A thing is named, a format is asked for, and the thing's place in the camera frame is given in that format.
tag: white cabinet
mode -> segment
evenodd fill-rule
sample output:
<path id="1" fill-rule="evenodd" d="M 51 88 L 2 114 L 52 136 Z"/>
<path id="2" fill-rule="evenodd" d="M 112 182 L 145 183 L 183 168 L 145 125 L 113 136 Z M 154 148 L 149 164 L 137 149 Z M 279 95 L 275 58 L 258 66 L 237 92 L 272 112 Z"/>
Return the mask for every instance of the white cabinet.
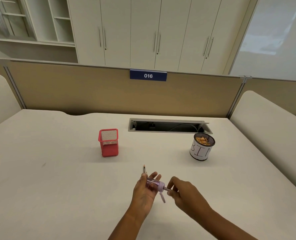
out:
<path id="1" fill-rule="evenodd" d="M 191 0 L 162 0 L 155 69 L 177 71 Z"/>
<path id="2" fill-rule="evenodd" d="M 100 0 L 100 6 L 106 66 L 129 68 L 131 0 Z"/>
<path id="3" fill-rule="evenodd" d="M 192 0 L 178 71 L 200 73 L 221 0 Z"/>
<path id="4" fill-rule="evenodd" d="M 131 68 L 155 67 L 161 2 L 131 0 Z"/>
<path id="5" fill-rule="evenodd" d="M 78 61 L 104 66 L 100 0 L 68 0 Z"/>
<path id="6" fill-rule="evenodd" d="M 222 0 L 201 72 L 222 74 L 250 0 Z"/>

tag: beige partition panel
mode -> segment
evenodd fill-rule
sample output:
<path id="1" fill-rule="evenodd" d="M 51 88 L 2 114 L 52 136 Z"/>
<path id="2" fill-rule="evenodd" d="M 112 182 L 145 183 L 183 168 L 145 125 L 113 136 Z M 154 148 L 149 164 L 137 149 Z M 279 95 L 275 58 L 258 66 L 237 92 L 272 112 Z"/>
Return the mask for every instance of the beige partition panel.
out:
<path id="1" fill-rule="evenodd" d="M 242 88 L 234 109 L 246 91 L 258 93 L 296 116 L 296 81 L 259 78 L 248 79 Z"/>
<path id="2" fill-rule="evenodd" d="M 4 65 L 7 65 L 8 62 L 9 62 L 8 60 L 0 60 L 0 75 L 2 75 L 6 79 L 7 83 L 9 84 L 9 86 L 10 86 L 10 88 L 12 90 L 12 92 L 14 93 L 14 96 L 15 96 L 18 104 L 23 109 L 22 104 L 21 104 L 21 102 L 20 102 L 20 100 L 19 100 L 19 98 L 17 96 L 17 93 L 16 93 L 13 85 L 11 84 L 11 81 L 10 81 L 8 75 L 7 75 L 7 72 L 6 72 L 5 68 L 4 68 Z"/>
<path id="3" fill-rule="evenodd" d="M 168 73 L 167 81 L 130 80 L 129 70 L 12 61 L 27 109 L 226 117 L 242 84 L 236 77 Z"/>

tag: desk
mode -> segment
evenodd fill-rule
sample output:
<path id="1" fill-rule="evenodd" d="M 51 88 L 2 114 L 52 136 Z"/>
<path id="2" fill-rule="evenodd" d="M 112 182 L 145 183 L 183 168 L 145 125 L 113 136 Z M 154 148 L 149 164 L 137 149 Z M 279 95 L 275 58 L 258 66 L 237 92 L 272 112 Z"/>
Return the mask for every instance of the desk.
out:
<path id="1" fill-rule="evenodd" d="M 194 160 L 192 134 L 128 132 L 129 118 L 205 120 L 216 140 Z M 98 132 L 118 128 L 119 155 Z M 107 239 L 145 164 L 191 181 L 225 218 L 260 240 L 296 239 L 296 187 L 225 118 L 22 110 L 0 124 L 0 239 Z M 138 239 L 214 239 L 159 195 Z"/>

